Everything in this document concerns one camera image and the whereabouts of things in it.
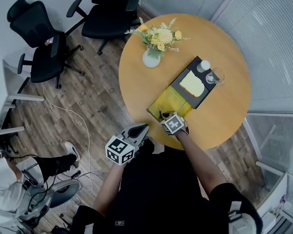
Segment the black pants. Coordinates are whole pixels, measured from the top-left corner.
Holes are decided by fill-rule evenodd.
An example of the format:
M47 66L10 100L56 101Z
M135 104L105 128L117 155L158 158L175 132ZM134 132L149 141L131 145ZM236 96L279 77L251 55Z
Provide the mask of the black pants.
M50 176L55 176L69 170L70 166L76 162L76 155L69 154L56 158L34 157L40 166L43 179L46 182Z

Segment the white desk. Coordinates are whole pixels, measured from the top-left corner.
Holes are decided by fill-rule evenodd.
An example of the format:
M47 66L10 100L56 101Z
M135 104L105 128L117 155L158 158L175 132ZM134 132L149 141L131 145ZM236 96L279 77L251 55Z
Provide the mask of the white desk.
M0 115L1 115L4 107L8 107L8 108L15 107L14 105L11 105L11 104L6 105L7 101L14 100L14 99L44 101L44 97L42 97L42 96L32 96L32 95L9 93L8 88L7 88L7 84L6 84L6 79L5 79L3 60L0 59ZM24 127L4 129L4 130L0 130L0 135L19 132L19 131L23 131L23 130L24 130Z

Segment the white sneaker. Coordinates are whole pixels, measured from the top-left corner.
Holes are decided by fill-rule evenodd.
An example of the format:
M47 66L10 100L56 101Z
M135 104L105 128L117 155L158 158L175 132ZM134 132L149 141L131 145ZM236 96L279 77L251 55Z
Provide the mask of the white sneaker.
M69 141L65 142L65 147L67 150L67 154L73 154L77 157L76 162L80 160L80 155L76 151L76 147L71 142L69 142Z

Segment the white vase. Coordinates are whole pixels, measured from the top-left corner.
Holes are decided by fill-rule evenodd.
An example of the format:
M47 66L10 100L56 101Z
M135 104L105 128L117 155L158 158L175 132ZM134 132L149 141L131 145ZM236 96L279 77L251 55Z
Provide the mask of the white vase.
M142 62L148 68L155 68L158 64L160 64L161 57L153 57L148 55L148 50L143 53Z

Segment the white cup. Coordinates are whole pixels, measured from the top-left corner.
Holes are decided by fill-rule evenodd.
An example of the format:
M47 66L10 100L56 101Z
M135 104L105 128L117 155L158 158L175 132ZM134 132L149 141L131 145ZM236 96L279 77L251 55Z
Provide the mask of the white cup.
M210 69L210 63L208 60L202 60L197 66L196 66L197 71L200 73Z

